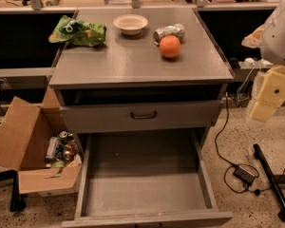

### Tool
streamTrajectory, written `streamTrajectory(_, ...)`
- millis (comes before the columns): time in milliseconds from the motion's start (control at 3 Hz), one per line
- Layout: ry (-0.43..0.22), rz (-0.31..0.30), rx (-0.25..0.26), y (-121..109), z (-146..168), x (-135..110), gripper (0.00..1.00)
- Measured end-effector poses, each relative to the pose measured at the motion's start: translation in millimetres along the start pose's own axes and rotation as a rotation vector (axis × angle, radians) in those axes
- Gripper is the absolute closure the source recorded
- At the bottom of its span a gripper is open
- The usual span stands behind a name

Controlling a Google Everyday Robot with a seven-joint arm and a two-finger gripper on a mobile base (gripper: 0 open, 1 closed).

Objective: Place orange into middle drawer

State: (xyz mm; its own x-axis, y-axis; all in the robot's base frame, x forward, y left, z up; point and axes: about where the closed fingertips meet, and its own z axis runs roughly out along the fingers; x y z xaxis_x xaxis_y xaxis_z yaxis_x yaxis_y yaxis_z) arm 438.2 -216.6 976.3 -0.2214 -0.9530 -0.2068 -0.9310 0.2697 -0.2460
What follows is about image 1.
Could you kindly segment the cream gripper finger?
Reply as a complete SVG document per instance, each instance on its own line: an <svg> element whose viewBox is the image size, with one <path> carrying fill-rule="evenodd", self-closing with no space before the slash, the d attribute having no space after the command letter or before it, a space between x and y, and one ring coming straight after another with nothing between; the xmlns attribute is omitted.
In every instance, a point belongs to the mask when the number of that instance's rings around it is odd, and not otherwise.
<svg viewBox="0 0 285 228"><path fill-rule="evenodd" d="M264 30L264 26L261 25L256 28L252 33L246 36L241 44L247 48L260 48L261 45L261 34Z"/></svg>
<svg viewBox="0 0 285 228"><path fill-rule="evenodd" d="M285 66L259 71L254 79L249 119L266 123L285 103Z"/></svg>

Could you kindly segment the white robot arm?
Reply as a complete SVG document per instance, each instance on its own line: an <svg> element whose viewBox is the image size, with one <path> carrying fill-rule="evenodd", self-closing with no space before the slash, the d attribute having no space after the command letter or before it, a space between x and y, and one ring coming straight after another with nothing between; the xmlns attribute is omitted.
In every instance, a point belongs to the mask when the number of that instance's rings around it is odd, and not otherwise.
<svg viewBox="0 0 285 228"><path fill-rule="evenodd" d="M266 72L257 73L247 105L248 121L263 124L285 103L285 0L242 44L259 48L261 58L273 65Z"/></svg>

